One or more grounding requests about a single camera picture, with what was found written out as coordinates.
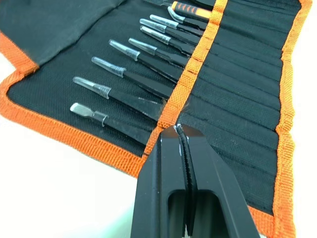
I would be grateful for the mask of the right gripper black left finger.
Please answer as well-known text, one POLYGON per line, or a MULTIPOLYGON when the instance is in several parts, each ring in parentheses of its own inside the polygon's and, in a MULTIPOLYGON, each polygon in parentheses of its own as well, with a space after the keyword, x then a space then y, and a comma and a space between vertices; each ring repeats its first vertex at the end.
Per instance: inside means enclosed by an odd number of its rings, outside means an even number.
POLYGON ((180 133, 163 130, 138 175, 134 238, 182 238, 188 214, 189 185, 180 133))

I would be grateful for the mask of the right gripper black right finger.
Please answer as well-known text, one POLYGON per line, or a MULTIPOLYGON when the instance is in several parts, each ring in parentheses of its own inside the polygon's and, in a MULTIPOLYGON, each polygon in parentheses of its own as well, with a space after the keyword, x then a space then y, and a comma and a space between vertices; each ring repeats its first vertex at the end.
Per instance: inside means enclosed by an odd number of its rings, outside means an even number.
POLYGON ((178 124, 189 185, 192 188, 187 232, 192 238, 260 236, 238 181, 197 129, 178 124))

